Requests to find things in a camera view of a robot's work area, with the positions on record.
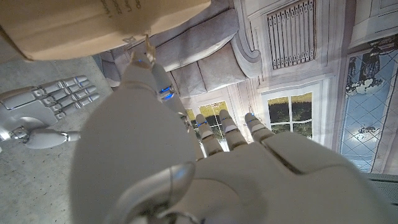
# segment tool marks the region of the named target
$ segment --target robotic hand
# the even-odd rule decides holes
[[[47,127],[96,100],[96,87],[84,75],[0,94],[0,141],[22,139],[26,147],[43,149],[76,141],[79,132]]]
[[[160,65],[134,54],[121,87],[87,121],[70,174],[74,223],[398,220],[349,161],[298,134],[273,134],[250,113],[255,142],[248,144],[220,111],[230,152],[199,114],[209,156],[197,161],[179,98],[163,94],[172,90],[165,77]]]

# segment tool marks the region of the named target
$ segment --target cardboard box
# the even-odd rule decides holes
[[[180,25],[210,0],[2,0],[0,26],[29,60],[84,57]]]

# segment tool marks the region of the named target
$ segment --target robotic thumb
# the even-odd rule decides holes
[[[25,146],[30,149],[45,149],[58,146],[65,141],[76,141],[78,139],[80,139],[80,134],[77,131],[62,133],[52,129],[35,129],[30,132]]]

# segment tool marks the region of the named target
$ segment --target floor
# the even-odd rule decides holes
[[[86,75],[101,97],[52,126],[78,131],[112,90],[93,57],[0,65],[0,93],[29,85]],[[19,141],[0,142],[0,223],[70,223],[68,177],[75,142],[28,149]]]

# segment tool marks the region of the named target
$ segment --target vent grille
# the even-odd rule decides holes
[[[314,59],[314,5],[314,0],[299,1],[267,15],[273,69]]]

